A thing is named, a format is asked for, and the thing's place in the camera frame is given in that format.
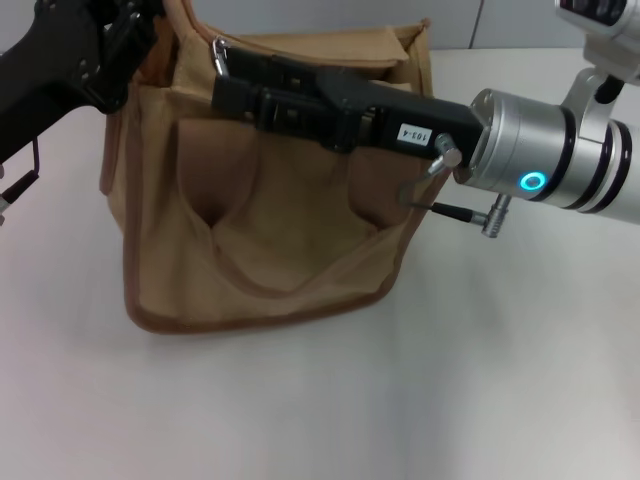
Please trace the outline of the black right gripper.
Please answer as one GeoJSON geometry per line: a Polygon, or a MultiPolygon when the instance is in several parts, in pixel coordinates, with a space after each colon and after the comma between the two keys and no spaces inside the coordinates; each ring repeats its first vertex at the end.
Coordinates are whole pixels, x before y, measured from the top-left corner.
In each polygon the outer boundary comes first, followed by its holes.
{"type": "Polygon", "coordinates": [[[440,155],[436,138],[446,134],[467,162],[483,133],[466,105],[379,85],[343,69],[318,73],[315,65],[239,47],[226,50],[226,66],[228,74],[214,83],[214,110],[263,132],[321,142],[324,103],[308,95],[320,93],[335,114],[322,144],[336,152],[369,147],[434,160],[440,155]]]}

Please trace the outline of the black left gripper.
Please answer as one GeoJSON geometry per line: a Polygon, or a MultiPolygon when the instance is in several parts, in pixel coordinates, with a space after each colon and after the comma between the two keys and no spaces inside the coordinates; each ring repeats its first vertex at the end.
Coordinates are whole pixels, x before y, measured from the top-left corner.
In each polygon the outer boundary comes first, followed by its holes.
{"type": "Polygon", "coordinates": [[[119,109],[157,40],[153,19],[165,16],[162,0],[38,1],[1,56],[1,160],[77,108],[119,109]]]}

